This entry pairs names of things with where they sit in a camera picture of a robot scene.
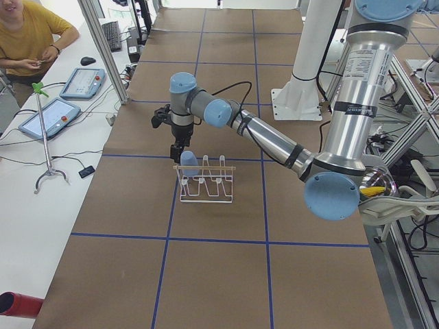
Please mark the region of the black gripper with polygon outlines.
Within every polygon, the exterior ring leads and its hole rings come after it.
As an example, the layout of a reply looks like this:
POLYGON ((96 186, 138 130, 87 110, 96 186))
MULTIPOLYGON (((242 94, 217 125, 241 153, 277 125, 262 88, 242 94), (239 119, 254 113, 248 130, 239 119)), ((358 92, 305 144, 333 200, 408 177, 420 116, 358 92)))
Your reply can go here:
POLYGON ((171 133, 175 138, 175 142, 170 147, 170 158, 174 162, 180 162, 180 157, 184 151, 184 147, 190 146, 193 129, 193 123, 188 125, 177 125, 175 123, 171 124, 171 133))

